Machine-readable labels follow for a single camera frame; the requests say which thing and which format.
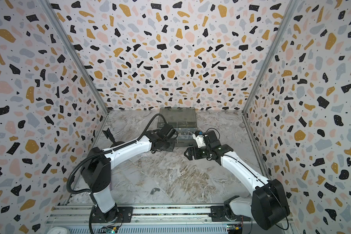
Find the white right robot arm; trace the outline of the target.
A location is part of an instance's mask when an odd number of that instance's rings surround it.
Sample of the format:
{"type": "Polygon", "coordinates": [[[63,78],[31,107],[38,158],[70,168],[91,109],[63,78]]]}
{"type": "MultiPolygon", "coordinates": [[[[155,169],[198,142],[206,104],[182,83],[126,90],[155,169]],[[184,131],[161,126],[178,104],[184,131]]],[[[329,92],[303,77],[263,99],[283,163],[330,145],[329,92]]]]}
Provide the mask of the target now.
{"type": "Polygon", "coordinates": [[[230,171],[248,190],[250,198],[233,196],[224,202],[222,216],[228,220],[249,217],[259,227],[269,230],[287,219],[290,208],[281,182],[269,180],[245,163],[227,144],[221,144],[214,130],[193,133],[196,146],[190,146],[184,156],[188,160],[206,159],[230,171]]]}

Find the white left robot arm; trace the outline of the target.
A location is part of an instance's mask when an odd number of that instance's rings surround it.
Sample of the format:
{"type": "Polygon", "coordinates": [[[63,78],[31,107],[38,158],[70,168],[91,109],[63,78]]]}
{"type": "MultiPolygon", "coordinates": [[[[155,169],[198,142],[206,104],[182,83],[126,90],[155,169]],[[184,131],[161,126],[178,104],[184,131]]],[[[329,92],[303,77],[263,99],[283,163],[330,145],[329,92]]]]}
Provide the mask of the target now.
{"type": "Polygon", "coordinates": [[[105,222],[119,217],[118,205],[112,195],[113,170],[120,164],[143,153],[172,152],[178,137],[169,124],[156,130],[145,130],[136,139],[106,149],[93,150],[81,167],[81,175],[88,185],[88,194],[94,204],[93,217],[105,222]]]}

